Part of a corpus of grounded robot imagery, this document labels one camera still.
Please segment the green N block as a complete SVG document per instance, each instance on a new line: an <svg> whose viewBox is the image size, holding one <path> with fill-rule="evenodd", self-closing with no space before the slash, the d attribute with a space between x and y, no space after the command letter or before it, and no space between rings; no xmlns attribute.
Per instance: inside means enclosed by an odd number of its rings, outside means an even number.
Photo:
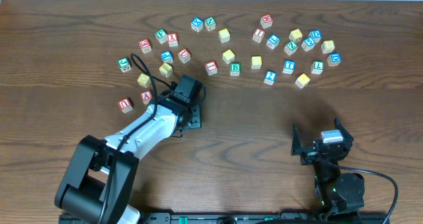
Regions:
<svg viewBox="0 0 423 224"><path fill-rule="evenodd" d="M213 17L209 17L205 19L204 25L207 31L212 31L212 30L215 30L216 28L216 21Z"/></svg>

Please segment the blue X block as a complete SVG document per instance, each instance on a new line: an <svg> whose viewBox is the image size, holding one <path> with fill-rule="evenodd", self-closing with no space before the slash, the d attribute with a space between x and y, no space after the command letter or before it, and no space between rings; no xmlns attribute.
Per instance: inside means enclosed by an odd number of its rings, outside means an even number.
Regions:
<svg viewBox="0 0 423 224"><path fill-rule="evenodd" d="M204 27L204 22L201 18L196 17L191 21L190 25L192 30L194 30L195 32L200 32Z"/></svg>

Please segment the green J block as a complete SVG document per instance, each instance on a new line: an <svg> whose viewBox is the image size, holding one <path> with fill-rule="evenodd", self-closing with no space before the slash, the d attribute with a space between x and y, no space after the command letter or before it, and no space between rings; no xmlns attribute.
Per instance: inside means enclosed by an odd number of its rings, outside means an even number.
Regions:
<svg viewBox="0 0 423 224"><path fill-rule="evenodd" d="M126 73L132 69L132 66L127 57L118 60L118 65L122 73Z"/></svg>

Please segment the red I block centre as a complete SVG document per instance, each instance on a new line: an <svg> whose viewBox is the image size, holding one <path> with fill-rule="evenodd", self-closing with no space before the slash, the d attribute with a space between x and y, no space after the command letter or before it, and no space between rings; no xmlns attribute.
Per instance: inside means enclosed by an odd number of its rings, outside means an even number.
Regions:
<svg viewBox="0 0 423 224"><path fill-rule="evenodd" d="M206 72L209 76L214 75L218 72L218 66L215 61L209 61L205 64Z"/></svg>

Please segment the blue D block right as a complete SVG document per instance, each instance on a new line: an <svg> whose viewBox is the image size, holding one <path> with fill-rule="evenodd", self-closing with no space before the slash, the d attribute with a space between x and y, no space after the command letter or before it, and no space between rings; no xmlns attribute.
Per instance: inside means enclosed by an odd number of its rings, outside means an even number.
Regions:
<svg viewBox="0 0 423 224"><path fill-rule="evenodd" d="M341 63L342 58L339 53L332 53L327 58L327 63L329 67L337 66Z"/></svg>

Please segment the red block upper left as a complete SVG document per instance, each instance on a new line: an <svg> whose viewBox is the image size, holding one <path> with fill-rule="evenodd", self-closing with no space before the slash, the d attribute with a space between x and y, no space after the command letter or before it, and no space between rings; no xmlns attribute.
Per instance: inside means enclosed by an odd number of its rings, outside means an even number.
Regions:
<svg viewBox="0 0 423 224"><path fill-rule="evenodd" d="M146 54L149 53L152 50L150 41L148 39L143 39L139 41L139 46L141 51Z"/></svg>

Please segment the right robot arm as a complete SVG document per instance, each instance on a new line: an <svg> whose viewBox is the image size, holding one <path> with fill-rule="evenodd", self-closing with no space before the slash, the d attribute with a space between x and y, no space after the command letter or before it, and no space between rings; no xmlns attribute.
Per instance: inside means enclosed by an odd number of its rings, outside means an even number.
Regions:
<svg viewBox="0 0 423 224"><path fill-rule="evenodd" d="M364 207L364 178L354 172L340 171L338 162L349 154L354 138L334 119L334 129L321 132L321 138L311 147L303 147L296 126L293 126L291 155L300 156L302 165L315 171L315 192L323 206L314 211L321 220L344 213L357 212Z"/></svg>

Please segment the red Y block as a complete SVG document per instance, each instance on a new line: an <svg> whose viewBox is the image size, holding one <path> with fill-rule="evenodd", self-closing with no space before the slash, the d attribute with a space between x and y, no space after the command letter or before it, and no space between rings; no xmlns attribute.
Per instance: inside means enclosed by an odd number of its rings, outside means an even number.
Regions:
<svg viewBox="0 0 423 224"><path fill-rule="evenodd" d="M167 41L170 47L177 47L178 46L178 36L177 33L170 33L167 35Z"/></svg>

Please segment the red U block upper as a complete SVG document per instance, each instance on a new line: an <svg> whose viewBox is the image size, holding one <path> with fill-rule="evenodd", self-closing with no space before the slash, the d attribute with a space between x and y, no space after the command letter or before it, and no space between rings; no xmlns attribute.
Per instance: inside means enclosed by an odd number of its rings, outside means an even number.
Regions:
<svg viewBox="0 0 423 224"><path fill-rule="evenodd" d="M178 58L182 63L187 63L191 59L191 53L188 49L184 48L178 52Z"/></svg>

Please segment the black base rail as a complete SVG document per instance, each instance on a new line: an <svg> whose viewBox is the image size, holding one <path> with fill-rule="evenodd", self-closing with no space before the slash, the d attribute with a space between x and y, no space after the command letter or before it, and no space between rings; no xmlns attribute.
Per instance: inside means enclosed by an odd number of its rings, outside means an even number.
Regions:
<svg viewBox="0 0 423 224"><path fill-rule="evenodd" d="M304 223L316 220L306 212L288 211L275 213L220 213L220 214L193 214L193 213L142 213L139 223L145 224L218 224L218 223L260 223L285 221L286 223ZM332 215L329 221L337 223L382 223L385 215L380 213L351 213Z"/></svg>

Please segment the red i block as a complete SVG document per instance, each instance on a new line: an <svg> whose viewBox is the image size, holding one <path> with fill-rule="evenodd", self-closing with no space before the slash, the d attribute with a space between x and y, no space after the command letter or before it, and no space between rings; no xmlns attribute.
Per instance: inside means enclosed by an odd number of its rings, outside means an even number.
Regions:
<svg viewBox="0 0 423 224"><path fill-rule="evenodd" d="M205 64L206 72L209 76L214 75L218 72L218 66L215 61L209 61Z"/></svg>
<svg viewBox="0 0 423 224"><path fill-rule="evenodd" d="M262 39L264 38L264 35L265 35L265 31L257 28L253 33L252 40L257 43L261 43Z"/></svg>

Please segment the blue 2 block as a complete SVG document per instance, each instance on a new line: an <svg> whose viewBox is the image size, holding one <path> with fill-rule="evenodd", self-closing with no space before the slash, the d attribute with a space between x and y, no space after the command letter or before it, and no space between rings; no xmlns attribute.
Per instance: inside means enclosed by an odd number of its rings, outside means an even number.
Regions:
<svg viewBox="0 0 423 224"><path fill-rule="evenodd" d="M267 85L273 85L277 77L277 73L274 71L267 71L264 78L264 83Z"/></svg>

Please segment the red H block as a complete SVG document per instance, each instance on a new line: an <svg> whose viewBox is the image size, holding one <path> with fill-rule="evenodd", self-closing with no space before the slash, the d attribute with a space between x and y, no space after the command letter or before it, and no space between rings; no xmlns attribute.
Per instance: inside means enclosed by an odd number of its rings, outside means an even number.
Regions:
<svg viewBox="0 0 423 224"><path fill-rule="evenodd" d="M274 20L270 14L263 15L260 18L260 25L263 29L270 28L272 26L273 21Z"/></svg>

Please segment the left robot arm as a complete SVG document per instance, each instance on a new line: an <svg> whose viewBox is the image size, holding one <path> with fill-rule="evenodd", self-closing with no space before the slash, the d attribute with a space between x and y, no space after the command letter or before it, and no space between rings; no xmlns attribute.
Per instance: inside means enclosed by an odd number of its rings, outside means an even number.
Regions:
<svg viewBox="0 0 423 224"><path fill-rule="evenodd" d="M183 75L126 128L103 139L84 137L56 192L55 206L84 223L137 223L141 214L128 202L140 160L176 131L201 128L198 95L205 91L201 82Z"/></svg>

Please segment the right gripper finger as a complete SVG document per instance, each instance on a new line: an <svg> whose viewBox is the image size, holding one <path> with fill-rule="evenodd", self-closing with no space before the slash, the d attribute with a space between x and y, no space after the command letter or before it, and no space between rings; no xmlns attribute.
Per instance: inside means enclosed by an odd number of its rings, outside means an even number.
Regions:
<svg viewBox="0 0 423 224"><path fill-rule="evenodd" d="M302 153L301 140L299 138L298 130L295 124L293 124L293 139L291 144L291 155L300 155Z"/></svg>
<svg viewBox="0 0 423 224"><path fill-rule="evenodd" d="M345 148L351 148L352 143L354 141L354 138L351 136L351 134L344 128L344 126L340 123L340 120L335 117L334 118L334 126L337 130L340 131L341 135L344 138L344 144Z"/></svg>

